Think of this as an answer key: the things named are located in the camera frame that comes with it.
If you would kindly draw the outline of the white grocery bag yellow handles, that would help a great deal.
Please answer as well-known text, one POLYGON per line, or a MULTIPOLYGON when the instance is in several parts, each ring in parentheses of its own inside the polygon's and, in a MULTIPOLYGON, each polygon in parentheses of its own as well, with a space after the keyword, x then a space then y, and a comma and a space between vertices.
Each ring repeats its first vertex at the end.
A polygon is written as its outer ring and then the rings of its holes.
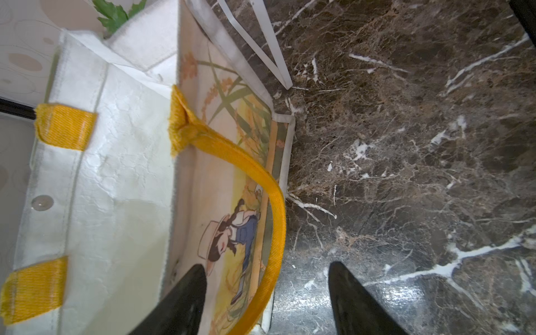
POLYGON ((206 1, 112 36, 88 1, 1 3, 1 333, 128 334, 197 264, 201 334, 268 334, 295 120, 206 1))

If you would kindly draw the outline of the white toy radish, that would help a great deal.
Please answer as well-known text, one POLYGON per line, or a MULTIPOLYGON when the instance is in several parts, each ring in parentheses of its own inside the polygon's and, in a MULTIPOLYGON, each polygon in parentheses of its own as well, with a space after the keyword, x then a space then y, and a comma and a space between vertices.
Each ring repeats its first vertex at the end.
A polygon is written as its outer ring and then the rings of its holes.
POLYGON ((93 0, 92 4, 99 14, 98 21, 106 31, 105 37, 110 37, 129 19, 144 10, 147 0, 133 4, 129 11, 126 11, 121 5, 106 0, 93 0))

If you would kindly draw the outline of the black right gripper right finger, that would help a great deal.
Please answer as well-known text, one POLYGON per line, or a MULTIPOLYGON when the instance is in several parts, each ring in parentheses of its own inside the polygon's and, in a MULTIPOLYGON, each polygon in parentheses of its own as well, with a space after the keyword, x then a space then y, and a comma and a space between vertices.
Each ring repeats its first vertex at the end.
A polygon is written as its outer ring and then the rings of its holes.
POLYGON ((330 264, 328 286, 338 334, 407 335, 342 262, 330 264))

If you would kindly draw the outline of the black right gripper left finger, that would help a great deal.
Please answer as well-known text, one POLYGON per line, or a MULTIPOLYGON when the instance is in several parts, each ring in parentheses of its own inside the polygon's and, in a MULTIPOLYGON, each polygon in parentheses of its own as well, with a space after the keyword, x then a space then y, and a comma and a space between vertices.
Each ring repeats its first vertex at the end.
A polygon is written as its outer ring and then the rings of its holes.
POLYGON ((197 335, 206 291, 205 268, 192 266, 130 335, 197 335))

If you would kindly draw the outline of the black vertical frame post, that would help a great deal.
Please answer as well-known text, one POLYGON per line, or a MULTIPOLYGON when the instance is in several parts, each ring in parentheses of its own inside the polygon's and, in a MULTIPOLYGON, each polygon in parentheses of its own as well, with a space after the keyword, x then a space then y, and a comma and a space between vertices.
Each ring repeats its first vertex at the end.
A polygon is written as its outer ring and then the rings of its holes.
POLYGON ((35 120, 36 113, 30 106, 22 105, 6 99, 0 99, 1 113, 9 114, 24 119, 35 120))

